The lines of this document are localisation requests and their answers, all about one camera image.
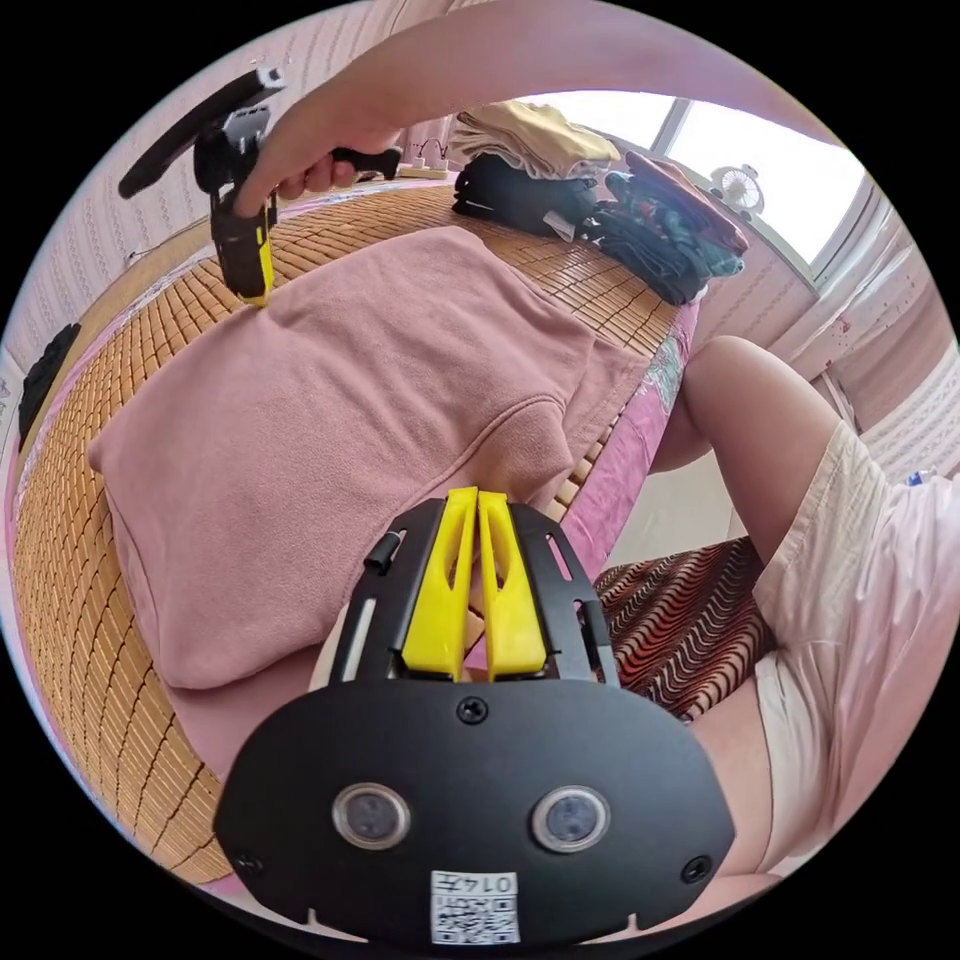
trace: human hand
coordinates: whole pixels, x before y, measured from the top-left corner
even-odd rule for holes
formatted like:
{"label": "human hand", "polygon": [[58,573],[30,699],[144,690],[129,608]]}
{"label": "human hand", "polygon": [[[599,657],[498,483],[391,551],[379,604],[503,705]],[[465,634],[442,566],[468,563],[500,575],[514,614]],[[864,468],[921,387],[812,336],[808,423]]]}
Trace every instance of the human hand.
{"label": "human hand", "polygon": [[349,187],[358,171],[349,163],[334,163],[333,149],[378,154],[396,142],[400,128],[337,79],[308,93],[277,120],[234,202],[237,216],[255,216],[274,189],[284,200],[295,200],[305,190]]}

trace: window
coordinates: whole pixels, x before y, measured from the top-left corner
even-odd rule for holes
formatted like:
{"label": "window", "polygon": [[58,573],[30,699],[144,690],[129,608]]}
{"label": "window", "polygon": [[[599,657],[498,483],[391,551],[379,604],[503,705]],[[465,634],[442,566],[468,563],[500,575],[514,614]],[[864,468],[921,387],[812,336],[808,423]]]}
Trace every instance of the window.
{"label": "window", "polygon": [[871,200],[864,169],[848,150],[727,107],[607,91],[527,99],[667,157],[701,187],[719,167],[753,167],[764,198],[758,230],[811,281]]}
{"label": "window", "polygon": [[524,99],[527,103],[549,103],[571,123],[604,130],[647,149],[653,147],[670,107],[673,106],[673,97],[659,97],[649,93],[597,93],[592,90],[548,93]]}

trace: black background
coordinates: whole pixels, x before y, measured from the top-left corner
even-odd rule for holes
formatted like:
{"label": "black background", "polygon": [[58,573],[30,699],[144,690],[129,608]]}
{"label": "black background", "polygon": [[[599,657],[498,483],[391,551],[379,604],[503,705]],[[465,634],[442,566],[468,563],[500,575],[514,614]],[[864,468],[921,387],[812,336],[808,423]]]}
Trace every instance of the black background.
{"label": "black background", "polygon": [[[3,316],[63,206],[144,112],[242,43],[324,6],[251,4],[241,13],[239,3],[202,0],[25,4],[16,21],[8,15]],[[923,3],[911,4],[907,16],[873,6],[845,19],[838,4],[821,2],[714,4],[700,14],[680,3],[643,9],[752,63],[835,130],[900,211],[957,316],[956,172],[947,147],[955,139],[956,51],[945,13]],[[863,955],[949,942],[958,851],[957,717],[949,697],[956,663],[954,651],[895,768],[823,853],[758,904],[663,955],[704,948]],[[6,657],[2,670],[3,932],[10,941],[51,955],[293,956],[211,910],[123,841],[61,766]]]}

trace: screw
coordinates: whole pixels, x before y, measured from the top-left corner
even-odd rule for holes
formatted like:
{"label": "screw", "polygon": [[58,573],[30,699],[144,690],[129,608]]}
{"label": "screw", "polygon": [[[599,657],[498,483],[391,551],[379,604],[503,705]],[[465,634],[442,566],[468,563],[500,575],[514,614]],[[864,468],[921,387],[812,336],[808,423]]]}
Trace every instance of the screw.
{"label": "screw", "polygon": [[471,726],[483,723],[490,708],[479,697],[464,697],[457,704],[457,717]]}
{"label": "screw", "polygon": [[233,860],[233,865],[237,873],[246,874],[248,877],[258,877],[263,873],[263,864],[256,858],[247,853],[241,853]]}
{"label": "screw", "polygon": [[699,883],[713,866],[709,857],[694,857],[680,872],[680,879],[684,883]]}

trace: knee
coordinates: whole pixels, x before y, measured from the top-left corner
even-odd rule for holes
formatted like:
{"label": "knee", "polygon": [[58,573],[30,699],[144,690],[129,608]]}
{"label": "knee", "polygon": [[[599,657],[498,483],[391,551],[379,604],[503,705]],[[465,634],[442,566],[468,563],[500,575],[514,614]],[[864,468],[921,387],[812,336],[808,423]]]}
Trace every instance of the knee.
{"label": "knee", "polygon": [[683,374],[684,384],[692,387],[697,381],[712,382],[718,376],[724,379],[734,371],[742,371],[764,351],[742,337],[713,337],[702,343],[687,361]]}
{"label": "knee", "polygon": [[734,337],[729,334],[722,334],[718,337],[711,337],[694,350],[693,355],[687,362],[689,367],[693,363],[715,362],[717,357],[736,357],[744,353],[753,353],[761,349],[755,343],[745,340],[743,337]]}

